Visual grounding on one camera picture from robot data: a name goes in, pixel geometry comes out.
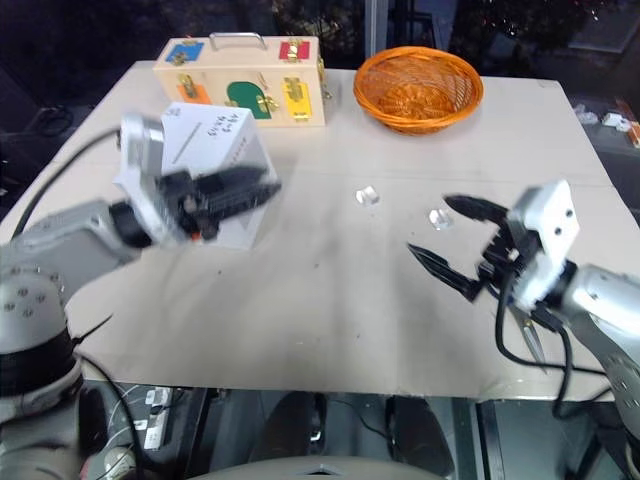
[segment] green panel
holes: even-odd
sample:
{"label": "green panel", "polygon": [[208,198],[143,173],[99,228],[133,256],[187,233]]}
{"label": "green panel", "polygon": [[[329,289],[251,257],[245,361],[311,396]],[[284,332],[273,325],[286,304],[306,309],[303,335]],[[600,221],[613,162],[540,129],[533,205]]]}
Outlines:
{"label": "green panel", "polygon": [[256,120],[271,118],[269,111],[263,112],[258,105],[258,98],[264,98],[264,93],[257,85],[251,82],[233,82],[227,87],[227,95],[239,107],[250,108]]}

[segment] metal latch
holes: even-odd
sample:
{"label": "metal latch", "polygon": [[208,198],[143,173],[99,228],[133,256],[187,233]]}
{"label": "metal latch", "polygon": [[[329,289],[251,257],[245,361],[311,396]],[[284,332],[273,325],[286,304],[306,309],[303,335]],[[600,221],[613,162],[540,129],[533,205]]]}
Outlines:
{"label": "metal latch", "polygon": [[256,95],[256,102],[258,102],[258,107],[262,113],[275,112],[279,107],[273,97],[269,95],[265,95],[264,97],[262,95]]}
{"label": "metal latch", "polygon": [[193,78],[191,78],[191,75],[181,73],[180,75],[178,75],[178,80],[184,87],[184,92],[187,94],[187,97],[196,98],[198,96],[198,92],[196,92],[196,85],[195,83],[193,83]]}

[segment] yellow panel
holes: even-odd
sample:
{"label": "yellow panel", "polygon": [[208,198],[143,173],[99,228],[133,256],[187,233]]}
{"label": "yellow panel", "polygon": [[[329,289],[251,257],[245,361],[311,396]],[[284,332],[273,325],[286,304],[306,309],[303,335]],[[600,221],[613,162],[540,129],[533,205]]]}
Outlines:
{"label": "yellow panel", "polygon": [[282,84],[287,111],[297,122],[306,122],[311,118],[311,100],[309,87],[298,77],[285,77]]}

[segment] blue panel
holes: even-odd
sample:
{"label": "blue panel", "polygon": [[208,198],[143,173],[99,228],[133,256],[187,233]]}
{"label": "blue panel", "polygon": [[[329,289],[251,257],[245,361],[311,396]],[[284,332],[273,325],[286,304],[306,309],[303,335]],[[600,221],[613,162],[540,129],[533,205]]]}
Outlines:
{"label": "blue panel", "polygon": [[198,55],[200,55],[200,51],[202,50],[203,42],[196,42],[193,45],[176,45],[171,50],[171,53],[167,56],[167,62],[173,62],[173,57],[175,57],[179,53],[184,53],[187,58],[187,62],[193,62],[198,59]]}

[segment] orange panel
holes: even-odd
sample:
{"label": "orange panel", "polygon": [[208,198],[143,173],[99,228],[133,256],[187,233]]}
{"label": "orange panel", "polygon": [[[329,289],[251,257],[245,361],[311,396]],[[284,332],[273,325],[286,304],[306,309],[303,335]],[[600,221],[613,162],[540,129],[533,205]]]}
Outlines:
{"label": "orange panel", "polygon": [[182,100],[184,100],[185,103],[205,103],[208,105],[211,104],[209,95],[207,95],[207,91],[202,85],[194,85],[193,90],[195,90],[195,92],[192,92],[192,95],[189,96],[184,85],[178,85],[178,91],[180,92]]}

